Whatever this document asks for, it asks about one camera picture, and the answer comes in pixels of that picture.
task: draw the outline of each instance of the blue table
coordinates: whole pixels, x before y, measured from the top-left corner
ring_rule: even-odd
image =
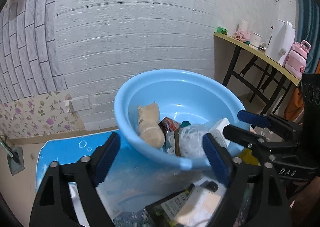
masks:
[[[103,183],[97,192],[111,218],[117,217],[128,225],[143,221],[144,207],[173,192],[186,189],[190,183],[204,181],[203,172],[184,171],[160,165],[136,151],[117,130],[121,139],[121,148]],[[52,140],[41,149],[36,168],[36,189],[52,161],[60,164],[74,163],[82,156],[91,155],[95,148],[103,145],[112,132],[102,132],[87,136]],[[88,226],[74,183],[73,204],[79,223]],[[219,192],[225,188],[219,184]]]

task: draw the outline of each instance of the pink water bottle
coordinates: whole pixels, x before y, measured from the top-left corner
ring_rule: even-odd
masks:
[[[306,68],[307,56],[311,45],[303,40],[301,43],[292,44],[292,49],[287,56],[284,67],[296,78],[301,78]]]

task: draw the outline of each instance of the blue gripper pad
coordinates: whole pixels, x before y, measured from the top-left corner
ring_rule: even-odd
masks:
[[[107,176],[110,167],[115,160],[120,149],[120,137],[117,133],[112,133],[108,141],[97,149],[105,149],[95,168],[95,175],[92,179],[95,187],[102,183]]]
[[[228,187],[233,170],[232,158],[229,152],[220,147],[210,133],[204,135],[202,145],[217,181]]]
[[[242,122],[246,122],[260,128],[270,127],[270,122],[266,116],[249,113],[245,110],[238,112],[238,119]]]

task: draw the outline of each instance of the brick pattern wallpaper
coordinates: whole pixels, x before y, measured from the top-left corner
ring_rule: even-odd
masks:
[[[18,0],[0,13],[0,101],[67,89],[56,55],[55,0]]]

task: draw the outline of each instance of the green box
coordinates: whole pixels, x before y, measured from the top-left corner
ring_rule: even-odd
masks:
[[[217,33],[222,33],[224,35],[227,35],[228,34],[228,30],[224,29],[224,28],[221,28],[221,27],[218,27]]]

